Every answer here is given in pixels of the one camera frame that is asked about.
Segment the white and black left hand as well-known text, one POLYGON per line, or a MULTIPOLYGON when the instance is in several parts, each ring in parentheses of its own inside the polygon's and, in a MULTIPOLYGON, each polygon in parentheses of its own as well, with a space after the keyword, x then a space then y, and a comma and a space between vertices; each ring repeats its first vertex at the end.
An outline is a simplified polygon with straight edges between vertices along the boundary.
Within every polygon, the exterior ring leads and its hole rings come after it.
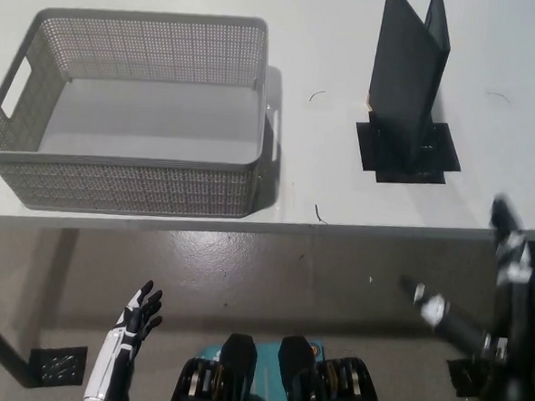
POLYGON ((161 290, 148 280, 108 331, 86 385, 83 401, 129 401, 137 357, 145 338, 162 322, 161 290))

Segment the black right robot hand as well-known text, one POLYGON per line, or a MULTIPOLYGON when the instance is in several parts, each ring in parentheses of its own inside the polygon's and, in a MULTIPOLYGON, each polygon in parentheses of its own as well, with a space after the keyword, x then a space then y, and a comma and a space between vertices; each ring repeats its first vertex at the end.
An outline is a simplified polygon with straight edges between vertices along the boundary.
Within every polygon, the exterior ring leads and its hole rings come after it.
POLYGON ((465 356, 487 360, 491 388, 483 396, 535 399, 535 270, 530 244, 507 196, 491 205, 497 274, 492 331, 480 329, 447 298, 402 275, 400 287, 437 337, 465 356))

